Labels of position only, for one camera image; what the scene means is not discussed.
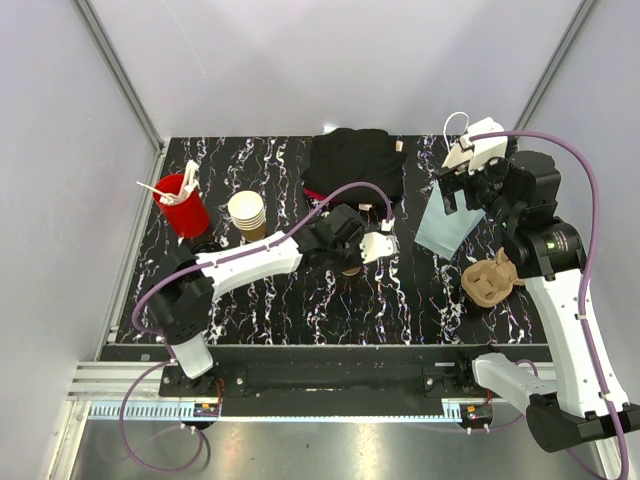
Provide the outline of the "single paper cup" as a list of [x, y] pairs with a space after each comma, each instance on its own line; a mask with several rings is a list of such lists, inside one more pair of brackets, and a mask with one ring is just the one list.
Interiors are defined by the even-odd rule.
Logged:
[[354, 275], [357, 275], [360, 271], [361, 271], [361, 267], [354, 267], [348, 270], [344, 270], [341, 273], [342, 275], [345, 275], [345, 276], [354, 276]]

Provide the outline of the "blue white paper bag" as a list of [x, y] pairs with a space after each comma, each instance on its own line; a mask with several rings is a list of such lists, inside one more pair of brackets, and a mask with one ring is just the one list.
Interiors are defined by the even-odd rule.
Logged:
[[462, 191], [455, 192], [452, 198], [445, 198], [435, 181], [415, 234], [415, 243], [450, 261], [484, 217], [479, 210], [468, 210], [463, 205], [464, 200]]

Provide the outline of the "stack of paper cups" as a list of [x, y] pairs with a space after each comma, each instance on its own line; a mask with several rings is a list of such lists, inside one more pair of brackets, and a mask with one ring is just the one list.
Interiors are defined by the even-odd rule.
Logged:
[[227, 209], [234, 226], [247, 242], [262, 240], [266, 235], [266, 211], [260, 194], [240, 191], [228, 201]]

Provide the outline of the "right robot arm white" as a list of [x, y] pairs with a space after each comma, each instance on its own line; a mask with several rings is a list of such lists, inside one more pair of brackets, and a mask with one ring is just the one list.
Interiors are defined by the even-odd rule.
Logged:
[[586, 252], [577, 230], [555, 214], [561, 175], [553, 158], [523, 151], [476, 162], [470, 152], [450, 152], [437, 178], [446, 213], [456, 211], [455, 195], [463, 192], [468, 208], [497, 223], [556, 373], [555, 381], [543, 381], [491, 351], [454, 371], [457, 390], [472, 397], [487, 388], [508, 401], [547, 452], [613, 437], [616, 422], [625, 433], [638, 430], [639, 408], [612, 371], [590, 302], [578, 298]]

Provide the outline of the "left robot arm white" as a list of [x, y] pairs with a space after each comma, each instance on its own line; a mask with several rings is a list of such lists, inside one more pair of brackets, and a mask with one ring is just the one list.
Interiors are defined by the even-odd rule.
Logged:
[[144, 297], [171, 359], [182, 369], [181, 384], [196, 396], [215, 386], [214, 361], [204, 340], [213, 299], [257, 280], [298, 270], [346, 271], [363, 264], [360, 244], [366, 222], [347, 205], [324, 218], [277, 232], [255, 245], [208, 253], [148, 290]]

